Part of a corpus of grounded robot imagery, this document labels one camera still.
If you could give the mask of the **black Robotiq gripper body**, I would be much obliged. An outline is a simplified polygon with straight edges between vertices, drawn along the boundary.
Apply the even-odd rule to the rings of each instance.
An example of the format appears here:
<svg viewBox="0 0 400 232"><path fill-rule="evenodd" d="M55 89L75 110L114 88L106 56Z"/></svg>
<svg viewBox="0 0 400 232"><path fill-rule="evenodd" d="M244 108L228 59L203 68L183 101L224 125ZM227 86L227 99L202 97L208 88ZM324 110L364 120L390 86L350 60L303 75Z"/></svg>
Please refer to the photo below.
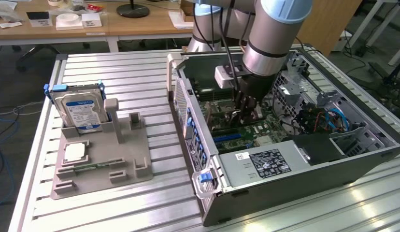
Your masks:
<svg viewBox="0 0 400 232"><path fill-rule="evenodd" d="M244 75L240 78L240 99L250 97L260 102L271 91L276 78L278 74L271 76Z"/></svg>

